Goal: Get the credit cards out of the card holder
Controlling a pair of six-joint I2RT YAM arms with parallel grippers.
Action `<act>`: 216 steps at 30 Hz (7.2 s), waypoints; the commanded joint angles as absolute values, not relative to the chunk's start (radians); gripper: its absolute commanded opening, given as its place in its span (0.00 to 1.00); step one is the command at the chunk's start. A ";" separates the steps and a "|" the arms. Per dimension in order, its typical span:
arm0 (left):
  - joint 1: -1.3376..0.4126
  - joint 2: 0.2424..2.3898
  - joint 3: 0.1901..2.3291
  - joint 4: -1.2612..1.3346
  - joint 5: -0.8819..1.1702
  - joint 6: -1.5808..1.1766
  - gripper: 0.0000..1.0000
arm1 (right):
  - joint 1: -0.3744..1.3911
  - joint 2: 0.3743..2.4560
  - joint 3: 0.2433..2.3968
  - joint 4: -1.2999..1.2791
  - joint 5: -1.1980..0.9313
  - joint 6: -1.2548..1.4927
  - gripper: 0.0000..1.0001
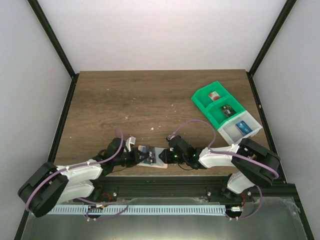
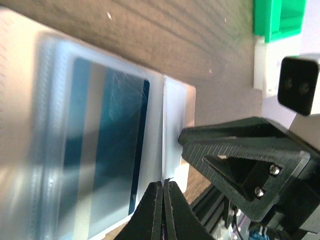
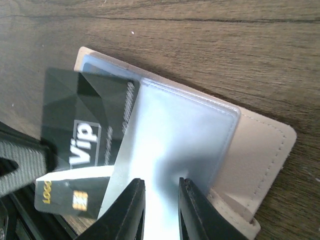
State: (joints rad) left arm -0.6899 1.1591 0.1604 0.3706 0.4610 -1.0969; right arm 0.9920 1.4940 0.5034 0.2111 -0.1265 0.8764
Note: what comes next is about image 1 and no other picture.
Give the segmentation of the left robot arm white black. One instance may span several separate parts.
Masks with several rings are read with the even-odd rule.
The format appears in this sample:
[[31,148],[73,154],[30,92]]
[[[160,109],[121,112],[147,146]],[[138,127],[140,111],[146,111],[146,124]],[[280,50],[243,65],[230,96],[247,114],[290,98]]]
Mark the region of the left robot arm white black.
[[37,218],[49,213],[57,204],[87,198],[95,190],[94,180],[113,172],[115,166],[132,168],[146,160],[145,147],[134,147],[135,141],[114,138],[93,158],[73,165],[44,163],[18,190],[28,212]]

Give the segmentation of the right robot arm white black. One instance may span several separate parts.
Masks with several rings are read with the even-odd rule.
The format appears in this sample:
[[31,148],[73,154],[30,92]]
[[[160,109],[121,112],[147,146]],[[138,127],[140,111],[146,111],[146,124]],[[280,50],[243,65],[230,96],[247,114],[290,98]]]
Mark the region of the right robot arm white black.
[[156,157],[165,164],[186,164],[193,170],[233,167],[231,174],[218,191],[226,201],[235,201],[245,190],[258,186],[270,187],[280,177],[280,157],[250,138],[227,147],[193,147],[181,136],[167,139],[168,148],[158,148]]

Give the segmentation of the beige leather card holder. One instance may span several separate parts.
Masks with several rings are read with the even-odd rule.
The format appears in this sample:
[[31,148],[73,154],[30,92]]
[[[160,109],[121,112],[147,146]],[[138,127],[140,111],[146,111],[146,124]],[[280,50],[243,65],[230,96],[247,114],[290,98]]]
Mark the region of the beige leather card holder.
[[153,164],[140,163],[138,164],[138,166],[167,169],[168,165],[163,164],[163,162],[159,158],[159,154],[164,150],[164,148],[160,148],[160,147],[154,147],[154,148],[155,148],[156,163],[153,163]]

